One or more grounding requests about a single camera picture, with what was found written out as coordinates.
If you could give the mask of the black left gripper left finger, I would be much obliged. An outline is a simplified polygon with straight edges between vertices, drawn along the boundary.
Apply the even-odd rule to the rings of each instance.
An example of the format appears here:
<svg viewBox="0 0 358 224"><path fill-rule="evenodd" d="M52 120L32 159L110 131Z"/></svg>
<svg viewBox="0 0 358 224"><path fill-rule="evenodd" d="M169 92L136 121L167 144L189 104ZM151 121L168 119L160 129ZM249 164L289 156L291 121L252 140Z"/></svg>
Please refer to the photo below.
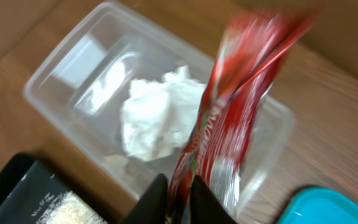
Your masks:
<svg viewBox="0 0 358 224"><path fill-rule="evenodd" d="M168 180L159 174L121 224L165 224Z"/></svg>

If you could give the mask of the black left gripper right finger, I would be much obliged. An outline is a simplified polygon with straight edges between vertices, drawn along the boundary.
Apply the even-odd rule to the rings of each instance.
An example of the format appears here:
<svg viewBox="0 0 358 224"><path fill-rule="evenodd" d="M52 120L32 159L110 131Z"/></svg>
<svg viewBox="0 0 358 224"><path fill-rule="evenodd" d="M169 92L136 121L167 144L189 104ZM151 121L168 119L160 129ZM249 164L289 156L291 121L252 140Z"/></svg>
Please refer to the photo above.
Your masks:
<svg viewBox="0 0 358 224"><path fill-rule="evenodd" d="M236 224L198 175L191 184L190 213L191 224Z"/></svg>

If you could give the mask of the white napkin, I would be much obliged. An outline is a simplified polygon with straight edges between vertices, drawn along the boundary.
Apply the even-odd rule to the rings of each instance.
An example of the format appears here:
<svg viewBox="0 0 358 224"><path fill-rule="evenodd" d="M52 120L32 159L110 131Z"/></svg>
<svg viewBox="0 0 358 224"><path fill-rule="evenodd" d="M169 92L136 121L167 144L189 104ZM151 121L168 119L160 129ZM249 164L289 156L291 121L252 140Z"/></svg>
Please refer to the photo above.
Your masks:
<svg viewBox="0 0 358 224"><path fill-rule="evenodd" d="M122 146L128 156L148 162L183 147L197 120L206 84L190 77L187 65L162 80L134 79L121 106Z"/></svg>

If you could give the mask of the red snack wrapper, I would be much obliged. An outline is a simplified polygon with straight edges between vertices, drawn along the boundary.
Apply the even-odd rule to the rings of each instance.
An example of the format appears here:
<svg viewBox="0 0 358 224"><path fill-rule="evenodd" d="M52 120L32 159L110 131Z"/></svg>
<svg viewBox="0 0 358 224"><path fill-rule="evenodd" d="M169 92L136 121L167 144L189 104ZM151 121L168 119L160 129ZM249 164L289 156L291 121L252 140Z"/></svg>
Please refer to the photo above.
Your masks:
<svg viewBox="0 0 358 224"><path fill-rule="evenodd" d="M168 188L168 223L190 222L190 187L201 177L229 212L263 97L288 49L311 27L312 13L241 10L224 31L197 120Z"/></svg>

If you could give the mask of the pile of white rice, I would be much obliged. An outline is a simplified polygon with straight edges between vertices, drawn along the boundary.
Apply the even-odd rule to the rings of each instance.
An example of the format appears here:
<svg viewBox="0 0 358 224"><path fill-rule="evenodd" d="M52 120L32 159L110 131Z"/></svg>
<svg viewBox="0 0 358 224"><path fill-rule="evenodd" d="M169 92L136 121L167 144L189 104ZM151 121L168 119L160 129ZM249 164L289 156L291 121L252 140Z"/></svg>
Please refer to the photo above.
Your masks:
<svg viewBox="0 0 358 224"><path fill-rule="evenodd" d="M31 217L36 224L108 224L73 191L47 193Z"/></svg>

